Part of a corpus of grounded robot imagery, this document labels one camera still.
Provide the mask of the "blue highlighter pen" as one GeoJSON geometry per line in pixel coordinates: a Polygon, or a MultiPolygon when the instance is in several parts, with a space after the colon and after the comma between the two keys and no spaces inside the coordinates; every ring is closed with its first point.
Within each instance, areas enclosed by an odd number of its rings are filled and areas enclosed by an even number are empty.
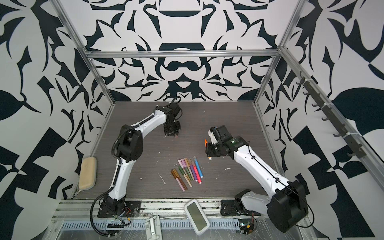
{"type": "Polygon", "coordinates": [[[200,178],[203,178],[204,176],[203,176],[203,173],[201,171],[201,168],[200,168],[200,165],[199,165],[199,162],[198,162],[198,159],[196,156],[194,156],[194,161],[195,161],[195,164],[196,164],[200,178]]]}

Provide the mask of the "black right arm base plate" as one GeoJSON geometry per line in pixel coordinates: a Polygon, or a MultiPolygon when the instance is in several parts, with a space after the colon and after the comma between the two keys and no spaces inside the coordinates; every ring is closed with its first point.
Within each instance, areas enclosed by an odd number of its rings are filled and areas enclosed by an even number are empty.
{"type": "Polygon", "coordinates": [[[221,200],[220,214],[222,216],[261,216],[260,213],[249,211],[238,200],[221,200]]]}

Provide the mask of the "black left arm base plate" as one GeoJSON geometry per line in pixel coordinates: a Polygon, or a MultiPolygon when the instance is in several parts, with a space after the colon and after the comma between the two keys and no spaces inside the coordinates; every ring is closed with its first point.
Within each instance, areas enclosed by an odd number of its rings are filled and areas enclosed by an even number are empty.
{"type": "Polygon", "coordinates": [[[107,207],[106,203],[101,202],[97,217],[112,218],[114,216],[119,216],[121,218],[130,218],[140,213],[141,203],[141,201],[125,201],[123,204],[118,204],[118,209],[113,211],[107,207]]]}

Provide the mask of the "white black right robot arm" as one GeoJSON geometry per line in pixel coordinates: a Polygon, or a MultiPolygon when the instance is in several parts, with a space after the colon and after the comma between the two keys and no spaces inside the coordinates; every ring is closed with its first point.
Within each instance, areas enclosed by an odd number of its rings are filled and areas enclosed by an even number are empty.
{"type": "Polygon", "coordinates": [[[244,190],[235,196],[234,207],[222,206],[222,215],[267,216],[282,233],[308,215],[312,210],[306,191],[299,181],[291,182],[263,161],[242,137],[232,136],[225,126],[211,127],[210,142],[205,143],[206,154],[211,158],[230,157],[244,167],[265,190],[266,195],[244,190]]]}

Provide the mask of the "pink red highlighter pen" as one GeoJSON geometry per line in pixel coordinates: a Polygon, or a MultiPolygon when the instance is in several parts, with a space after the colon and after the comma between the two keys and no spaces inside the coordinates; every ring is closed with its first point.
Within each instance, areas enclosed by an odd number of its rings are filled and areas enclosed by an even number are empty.
{"type": "Polygon", "coordinates": [[[198,170],[197,170],[196,164],[195,164],[194,162],[192,162],[192,165],[193,165],[193,169],[194,169],[194,172],[195,172],[197,181],[198,181],[199,184],[201,184],[202,181],[201,181],[201,177],[200,177],[200,175],[199,175],[199,172],[198,172],[198,170]]]}

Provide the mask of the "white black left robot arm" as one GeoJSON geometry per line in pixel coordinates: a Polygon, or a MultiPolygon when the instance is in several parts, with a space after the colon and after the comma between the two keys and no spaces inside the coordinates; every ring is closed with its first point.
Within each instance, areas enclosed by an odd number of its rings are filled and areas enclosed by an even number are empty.
{"type": "Polygon", "coordinates": [[[144,138],[159,126],[167,136],[177,136],[181,130],[178,119],[182,109],[176,103],[157,106],[145,119],[131,126],[124,125],[115,140],[111,153],[117,159],[110,189],[103,195],[102,207],[121,215],[125,208],[127,185],[135,162],[144,151],[144,138]]]}

